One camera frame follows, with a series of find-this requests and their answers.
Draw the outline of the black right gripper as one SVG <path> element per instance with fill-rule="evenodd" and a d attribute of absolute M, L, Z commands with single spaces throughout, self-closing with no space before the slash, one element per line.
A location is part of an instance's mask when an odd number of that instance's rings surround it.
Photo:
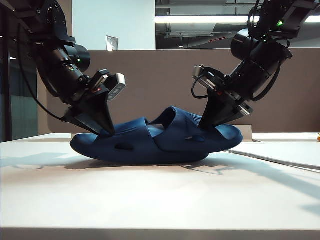
<path fill-rule="evenodd" d="M 228 75 L 211 68 L 204 67 L 205 83 L 208 88 L 206 108 L 199 123 L 201 129 L 219 126 L 230 122 L 236 115 L 249 116 L 253 109 L 243 101 L 234 90 L 228 89 Z"/>

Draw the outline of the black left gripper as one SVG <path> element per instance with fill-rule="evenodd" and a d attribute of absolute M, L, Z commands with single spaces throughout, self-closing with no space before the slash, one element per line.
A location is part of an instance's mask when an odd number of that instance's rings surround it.
<path fill-rule="evenodd" d="M 103 69 L 90 78 L 79 70 L 67 75 L 61 87 L 61 100 L 70 105 L 62 121 L 76 125 L 93 134 L 105 131 L 115 134 L 108 101 L 115 98 L 115 76 Z"/>

